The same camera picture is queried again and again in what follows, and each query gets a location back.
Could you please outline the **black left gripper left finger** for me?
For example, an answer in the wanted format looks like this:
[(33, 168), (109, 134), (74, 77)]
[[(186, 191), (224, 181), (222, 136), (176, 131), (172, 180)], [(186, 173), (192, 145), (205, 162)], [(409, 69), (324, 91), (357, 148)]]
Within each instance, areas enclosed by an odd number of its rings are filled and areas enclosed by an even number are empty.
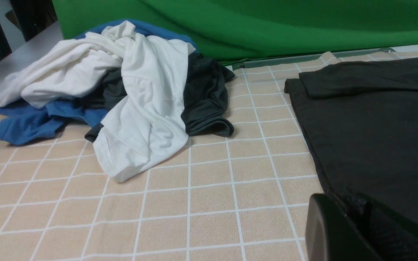
[(381, 261), (353, 221), (325, 194), (309, 198), (305, 230), (309, 261)]

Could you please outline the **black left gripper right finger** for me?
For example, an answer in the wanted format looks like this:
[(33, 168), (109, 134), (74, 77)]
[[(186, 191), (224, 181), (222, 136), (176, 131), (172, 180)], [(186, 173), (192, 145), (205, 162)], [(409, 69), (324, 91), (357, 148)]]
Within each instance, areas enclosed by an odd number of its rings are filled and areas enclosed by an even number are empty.
[(368, 195), (347, 195), (358, 232), (382, 261), (418, 261), (418, 224)]

